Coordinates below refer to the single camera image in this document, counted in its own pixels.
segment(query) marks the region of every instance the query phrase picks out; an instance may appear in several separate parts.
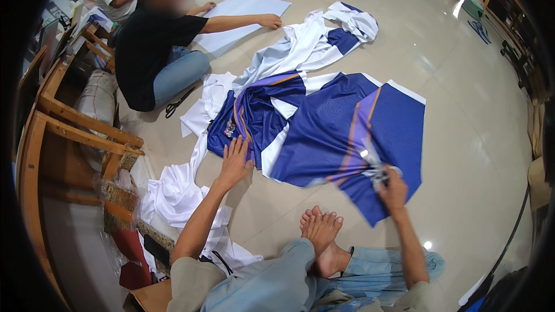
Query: black t-shirt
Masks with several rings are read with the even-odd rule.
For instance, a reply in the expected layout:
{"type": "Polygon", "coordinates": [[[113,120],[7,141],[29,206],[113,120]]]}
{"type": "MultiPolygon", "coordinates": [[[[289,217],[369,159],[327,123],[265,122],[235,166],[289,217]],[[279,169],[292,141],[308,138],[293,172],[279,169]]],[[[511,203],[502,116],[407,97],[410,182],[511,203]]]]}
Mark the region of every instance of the black t-shirt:
{"type": "Polygon", "coordinates": [[[166,14],[137,8],[118,36],[115,73],[130,108],[154,109],[154,79],[168,63],[172,46],[187,46],[208,18],[166,14]]]}

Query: scissors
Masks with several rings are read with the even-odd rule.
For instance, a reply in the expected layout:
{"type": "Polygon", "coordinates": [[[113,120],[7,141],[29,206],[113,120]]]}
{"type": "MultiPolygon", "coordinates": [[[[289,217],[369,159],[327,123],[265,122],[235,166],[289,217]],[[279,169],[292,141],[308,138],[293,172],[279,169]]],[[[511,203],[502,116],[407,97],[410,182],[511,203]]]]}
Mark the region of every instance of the scissors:
{"type": "Polygon", "coordinates": [[[174,114],[175,109],[177,109],[177,107],[179,105],[181,105],[182,102],[184,102],[185,99],[187,99],[187,97],[193,93],[193,91],[195,90],[195,88],[191,88],[187,93],[185,93],[181,99],[179,99],[177,102],[173,102],[168,104],[168,106],[166,106],[166,118],[170,118],[172,114],[174,114]]]}
{"type": "MultiPolygon", "coordinates": [[[[372,186],[375,191],[378,190],[381,183],[388,185],[389,177],[387,177],[387,167],[382,163],[380,156],[378,155],[376,149],[370,142],[368,138],[362,141],[364,149],[357,147],[358,154],[364,159],[368,165],[369,169],[362,172],[366,177],[372,180],[372,186]]],[[[403,172],[396,166],[392,166],[392,169],[397,171],[399,177],[403,176],[403,172]]]]}

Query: white t-shirt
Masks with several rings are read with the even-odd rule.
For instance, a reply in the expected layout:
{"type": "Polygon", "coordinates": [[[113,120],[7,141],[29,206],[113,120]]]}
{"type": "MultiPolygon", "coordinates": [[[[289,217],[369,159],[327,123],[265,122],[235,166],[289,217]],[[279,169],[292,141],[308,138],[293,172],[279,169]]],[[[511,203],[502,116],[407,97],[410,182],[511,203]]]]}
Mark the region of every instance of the white t-shirt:
{"type": "Polygon", "coordinates": [[[135,11],[135,8],[137,6],[137,0],[132,0],[129,3],[126,3],[125,5],[123,5],[119,9],[116,9],[110,6],[110,3],[112,2],[112,0],[94,0],[94,1],[97,2],[97,5],[99,8],[101,8],[102,10],[104,10],[104,12],[106,12],[106,15],[108,16],[108,18],[118,23],[121,23],[127,20],[127,18],[129,18],[129,15],[131,15],[131,13],[135,11]]]}

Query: jeans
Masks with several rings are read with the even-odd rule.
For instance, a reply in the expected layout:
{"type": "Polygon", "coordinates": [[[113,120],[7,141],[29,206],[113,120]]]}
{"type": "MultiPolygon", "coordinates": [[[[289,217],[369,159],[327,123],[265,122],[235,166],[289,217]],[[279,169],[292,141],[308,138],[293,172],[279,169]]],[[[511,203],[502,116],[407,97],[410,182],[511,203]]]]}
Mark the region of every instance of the jeans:
{"type": "Polygon", "coordinates": [[[200,79],[210,67],[208,57],[200,51],[181,46],[171,48],[168,64],[154,79],[155,108],[162,106],[200,79]]]}
{"type": "MultiPolygon", "coordinates": [[[[318,278],[306,274],[315,257],[314,246],[308,239],[295,239],[278,258],[243,267],[212,288],[200,311],[309,311],[314,302],[334,290],[365,300],[358,307],[376,298],[382,305],[391,305],[406,293],[400,252],[354,247],[351,253],[342,277],[318,278]]],[[[433,281],[445,262],[437,253],[425,251],[425,256],[433,281]]],[[[331,308],[319,306],[317,310],[331,308]]]]}

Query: tile floor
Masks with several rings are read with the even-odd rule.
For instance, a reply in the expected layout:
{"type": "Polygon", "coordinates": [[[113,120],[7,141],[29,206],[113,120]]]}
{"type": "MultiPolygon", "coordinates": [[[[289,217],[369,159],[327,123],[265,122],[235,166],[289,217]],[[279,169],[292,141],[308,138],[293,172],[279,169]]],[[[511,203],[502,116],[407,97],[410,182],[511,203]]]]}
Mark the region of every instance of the tile floor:
{"type": "MultiPolygon", "coordinates": [[[[197,0],[199,5],[207,1],[197,0]]],[[[455,311],[458,300],[503,250],[517,218],[527,185],[531,147],[526,134],[526,99],[517,76],[499,50],[503,38],[486,24],[493,44],[470,28],[472,18],[457,0],[287,0],[284,25],[301,23],[312,10],[343,1],[371,13],[378,37],[339,62],[312,73],[368,73],[381,82],[394,80],[427,99],[423,141],[423,184],[408,203],[422,243],[430,241],[447,262],[432,286],[438,311],[455,311]]],[[[240,75],[259,49],[283,36],[282,30],[255,32],[221,58],[212,73],[240,75]]],[[[139,135],[156,174],[163,166],[189,161],[197,138],[182,138],[179,116],[198,99],[197,89],[170,119],[164,111],[135,114],[139,135]]],[[[125,114],[125,100],[119,96],[125,114]]],[[[197,175],[210,185],[221,159],[209,153],[197,175]]],[[[232,240],[253,254],[273,257],[300,234],[300,214],[313,205],[335,210],[346,221],[337,242],[348,246],[398,246],[389,219],[370,228],[358,210],[332,185],[306,190],[277,184],[254,171],[251,181],[235,187],[224,200],[233,207],[232,240]]]]}

